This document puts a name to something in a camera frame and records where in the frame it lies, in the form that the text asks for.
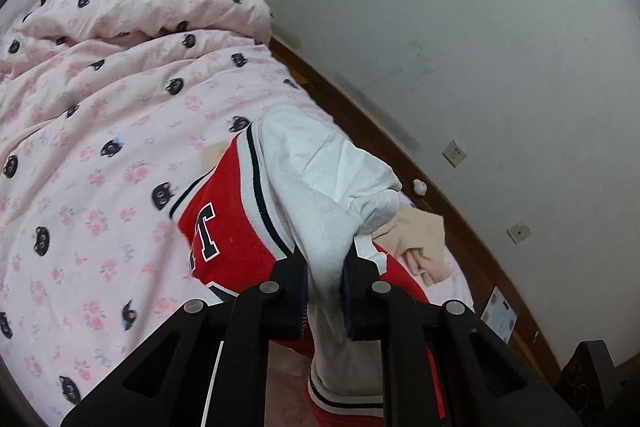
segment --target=electrical outlet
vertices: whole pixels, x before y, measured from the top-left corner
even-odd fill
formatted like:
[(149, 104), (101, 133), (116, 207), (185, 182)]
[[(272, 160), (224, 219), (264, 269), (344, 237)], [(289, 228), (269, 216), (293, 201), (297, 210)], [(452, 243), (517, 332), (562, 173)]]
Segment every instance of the electrical outlet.
[(531, 229), (524, 221), (518, 221), (515, 225), (507, 229), (507, 233), (509, 237), (511, 237), (511, 240), (517, 245), (531, 235)]
[(455, 140), (452, 140), (451, 143), (447, 145), (447, 148), (442, 152), (442, 155), (454, 167), (460, 165), (460, 162), (466, 158), (466, 152), (462, 150), (462, 147), (460, 147)]

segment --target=pink comforter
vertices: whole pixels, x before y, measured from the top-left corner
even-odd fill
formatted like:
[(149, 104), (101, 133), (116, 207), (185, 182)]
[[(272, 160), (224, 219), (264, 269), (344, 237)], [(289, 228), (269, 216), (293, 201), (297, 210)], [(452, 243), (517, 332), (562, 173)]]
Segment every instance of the pink comforter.
[(183, 302), (218, 301), (158, 210), (202, 150), (279, 103), (331, 119), (260, 42), (263, 0), (35, 4), (0, 38), (0, 354), (55, 426)]

